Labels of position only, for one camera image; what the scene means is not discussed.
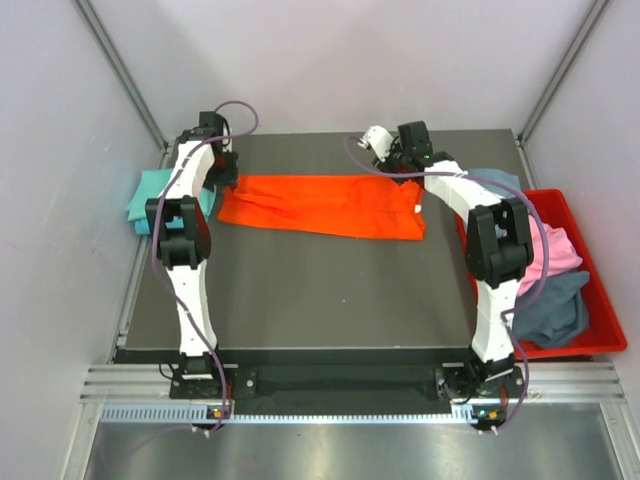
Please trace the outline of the orange t shirt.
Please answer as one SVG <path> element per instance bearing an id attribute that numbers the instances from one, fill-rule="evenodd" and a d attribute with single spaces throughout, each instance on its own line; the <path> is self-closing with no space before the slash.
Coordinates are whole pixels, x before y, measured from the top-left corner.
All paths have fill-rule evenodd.
<path id="1" fill-rule="evenodd" d="M 356 239 L 420 241 L 423 191 L 377 175 L 243 175 L 220 222 Z"/>

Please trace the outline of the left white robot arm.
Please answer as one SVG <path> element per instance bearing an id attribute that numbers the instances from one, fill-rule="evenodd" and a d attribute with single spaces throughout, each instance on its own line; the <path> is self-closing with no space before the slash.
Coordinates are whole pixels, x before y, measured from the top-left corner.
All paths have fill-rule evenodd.
<path id="1" fill-rule="evenodd" d="M 211 234 L 199 196 L 206 190 L 237 185 L 238 155 L 232 150 L 230 134 L 220 113 L 200 113 L 198 125 L 178 137 L 167 186 L 145 205 L 157 259 L 154 265 L 166 272 L 178 311 L 178 374 L 209 397 L 224 390 L 227 374 L 215 365 L 212 355 L 217 337 L 206 294 Z"/>

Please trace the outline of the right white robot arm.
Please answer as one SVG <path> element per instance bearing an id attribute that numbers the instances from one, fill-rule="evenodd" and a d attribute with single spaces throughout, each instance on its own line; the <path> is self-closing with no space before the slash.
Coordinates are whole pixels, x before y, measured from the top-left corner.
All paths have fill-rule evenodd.
<path id="1" fill-rule="evenodd" d="M 399 126 L 397 135 L 371 126 L 360 145 L 373 152 L 377 170 L 420 183 L 466 221 L 465 262 L 477 290 L 474 358 L 466 380 L 474 393 L 492 394 L 515 363 L 509 332 L 521 280 L 534 259 L 527 206 L 490 191 L 451 155 L 434 151 L 422 121 Z"/>

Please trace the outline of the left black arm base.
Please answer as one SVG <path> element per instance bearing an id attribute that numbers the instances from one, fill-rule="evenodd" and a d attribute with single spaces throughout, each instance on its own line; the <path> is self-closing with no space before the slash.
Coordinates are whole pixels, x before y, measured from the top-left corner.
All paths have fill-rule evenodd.
<path id="1" fill-rule="evenodd" d="M 172 400 L 221 400 L 222 383 L 216 379 L 187 380 L 170 364 L 158 366 L 160 375 L 170 381 L 168 397 Z M 225 373 L 226 399 L 254 398 L 258 384 L 256 368 L 231 368 Z"/>

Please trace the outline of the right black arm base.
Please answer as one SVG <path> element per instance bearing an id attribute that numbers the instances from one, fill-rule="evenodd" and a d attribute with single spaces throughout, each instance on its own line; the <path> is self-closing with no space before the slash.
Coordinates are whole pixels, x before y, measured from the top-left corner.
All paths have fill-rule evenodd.
<path id="1" fill-rule="evenodd" d="M 434 375 L 438 396 L 455 405 L 499 400 L 503 395 L 516 399 L 524 387 L 520 367 L 487 376 L 475 360 L 439 364 L 434 368 Z"/>

